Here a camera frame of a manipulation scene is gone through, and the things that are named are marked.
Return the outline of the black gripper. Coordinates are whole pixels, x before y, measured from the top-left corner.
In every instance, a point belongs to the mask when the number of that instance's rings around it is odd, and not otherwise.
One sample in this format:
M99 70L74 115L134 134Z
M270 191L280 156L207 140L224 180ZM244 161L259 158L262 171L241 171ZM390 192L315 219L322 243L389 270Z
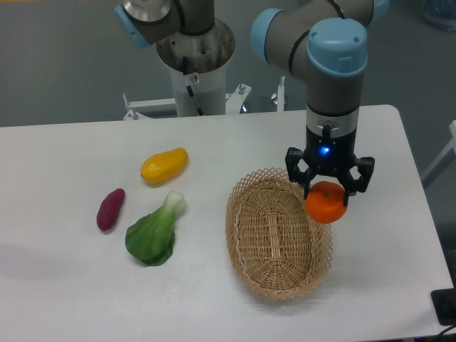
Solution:
M299 184L306 199L315 174L329 177L342 174L343 206L347 207L349 197L367 190L375 167L374 157L355 156L355 141L356 130L348 135L324 140L307 128L305 150L295 147L287 150L285 163L289 181ZM301 161L308 166L305 171L299 167Z

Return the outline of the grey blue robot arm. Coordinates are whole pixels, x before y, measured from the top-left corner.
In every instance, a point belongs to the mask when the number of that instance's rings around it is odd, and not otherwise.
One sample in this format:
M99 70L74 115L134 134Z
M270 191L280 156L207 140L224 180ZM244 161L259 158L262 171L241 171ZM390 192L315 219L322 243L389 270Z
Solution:
M375 160L354 153L366 27L388 7L387 1L310 1L295 11L266 9L252 24L258 57L306 84L306 147L286 154L289 179L305 192L318 175L336 178L345 200L368 187ZM156 47L171 71L179 115L226 113L224 70L235 39L212 1L122 1L115 15L136 46Z

